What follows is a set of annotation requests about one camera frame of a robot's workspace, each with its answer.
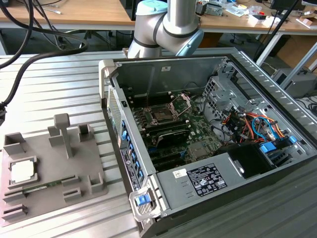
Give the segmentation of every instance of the motherboard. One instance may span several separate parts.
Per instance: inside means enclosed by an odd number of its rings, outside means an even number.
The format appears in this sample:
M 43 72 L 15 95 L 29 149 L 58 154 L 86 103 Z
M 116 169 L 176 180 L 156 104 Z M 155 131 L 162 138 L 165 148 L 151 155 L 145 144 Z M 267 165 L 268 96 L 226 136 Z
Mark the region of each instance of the motherboard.
M 222 145 L 188 95 L 170 103 L 132 108 L 132 114 L 157 171 L 211 157 Z

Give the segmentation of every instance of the white label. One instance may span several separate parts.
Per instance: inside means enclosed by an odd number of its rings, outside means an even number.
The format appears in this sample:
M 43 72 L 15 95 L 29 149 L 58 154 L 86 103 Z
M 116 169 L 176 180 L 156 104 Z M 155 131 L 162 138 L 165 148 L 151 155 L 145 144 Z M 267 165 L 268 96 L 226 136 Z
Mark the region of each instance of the white label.
M 176 179 L 187 175 L 186 169 L 173 171 L 173 174 Z
M 162 67 L 162 72 L 170 71 L 170 66 Z

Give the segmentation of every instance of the gray workbench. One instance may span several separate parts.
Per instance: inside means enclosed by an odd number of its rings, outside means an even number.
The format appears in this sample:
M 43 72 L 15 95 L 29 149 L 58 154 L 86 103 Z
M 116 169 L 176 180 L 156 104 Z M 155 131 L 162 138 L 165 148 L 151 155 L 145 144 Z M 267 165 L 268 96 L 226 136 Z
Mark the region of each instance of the gray workbench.
M 0 237 L 137 238 L 106 123 L 99 105 L 98 62 L 113 52 L 51 58 L 30 66 L 17 96 L 7 108 L 5 133 L 46 133 L 53 115 L 69 113 L 73 126 L 90 123 L 95 130 L 109 193 L 83 203 L 0 228 Z M 7 96 L 17 70 L 29 56 L 0 71 L 0 100 Z M 117 58 L 122 53 L 116 52 Z M 164 238 L 302 238 L 317 233 L 317 161 L 279 183 L 162 234 Z

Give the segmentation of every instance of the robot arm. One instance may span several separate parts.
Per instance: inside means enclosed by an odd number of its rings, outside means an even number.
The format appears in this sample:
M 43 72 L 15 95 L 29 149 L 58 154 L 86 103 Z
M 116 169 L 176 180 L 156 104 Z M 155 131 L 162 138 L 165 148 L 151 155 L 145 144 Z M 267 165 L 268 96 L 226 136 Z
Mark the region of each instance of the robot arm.
M 176 56 L 191 55 L 204 37 L 195 0 L 144 0 L 138 4 L 128 58 L 155 58 L 161 47 Z

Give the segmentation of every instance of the blue latch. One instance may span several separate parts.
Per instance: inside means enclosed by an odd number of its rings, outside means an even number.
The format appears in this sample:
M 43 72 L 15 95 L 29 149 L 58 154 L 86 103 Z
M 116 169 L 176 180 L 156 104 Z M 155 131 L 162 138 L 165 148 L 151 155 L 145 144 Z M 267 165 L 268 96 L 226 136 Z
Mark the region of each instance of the blue latch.
M 137 160 L 137 155 L 135 154 L 135 152 L 132 153 L 132 162 L 135 163 L 135 161 Z
M 130 148 L 130 150 L 131 150 L 131 151 L 133 151 L 133 150 L 134 150 L 134 148 L 133 148 L 133 145 L 132 145 L 132 144 L 130 144 L 130 145 L 129 145 L 129 148 Z
M 276 147 L 275 147 L 275 145 L 273 145 L 272 142 L 264 143 L 264 144 L 262 144 L 262 146 L 260 148 L 264 153 L 268 153 L 270 151 L 276 150 Z
M 137 170 L 138 170 L 138 169 L 139 169 L 139 167 L 140 167 L 140 163 L 139 163 L 139 161 L 137 161 L 137 162 L 135 163 L 135 165 L 136 165 Z
M 141 170 L 139 171 L 139 177 L 143 178 L 143 172 Z
M 289 140 L 290 140 L 293 144 L 297 142 L 297 139 L 296 139 L 295 136 L 293 136 L 293 135 L 291 135 L 291 136 L 289 137 Z
M 128 135 L 128 132 L 124 130 L 121 136 L 122 140 L 125 140 L 127 138 L 127 135 Z
M 138 206 L 142 206 L 144 204 L 151 202 L 151 198 L 148 194 L 144 194 L 144 195 L 141 195 L 139 197 L 136 197 L 135 201 L 137 202 Z

